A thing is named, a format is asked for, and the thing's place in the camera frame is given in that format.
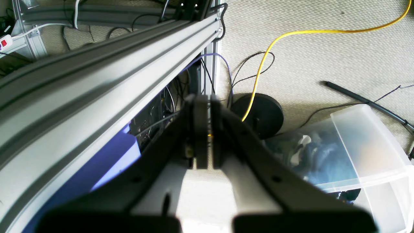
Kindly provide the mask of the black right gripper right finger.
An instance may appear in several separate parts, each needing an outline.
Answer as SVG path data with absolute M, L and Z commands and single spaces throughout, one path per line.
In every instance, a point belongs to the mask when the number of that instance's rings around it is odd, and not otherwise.
M 232 184 L 234 233 L 377 233 L 367 211 L 312 186 L 276 159 L 234 113 L 210 98 L 213 167 Z

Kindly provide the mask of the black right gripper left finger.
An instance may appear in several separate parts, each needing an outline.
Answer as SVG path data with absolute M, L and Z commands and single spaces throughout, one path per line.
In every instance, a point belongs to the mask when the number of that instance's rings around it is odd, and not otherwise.
M 120 175 L 47 212 L 37 233 L 181 233 L 175 216 L 183 177 L 207 155 L 209 98 L 189 95 L 177 118 Z

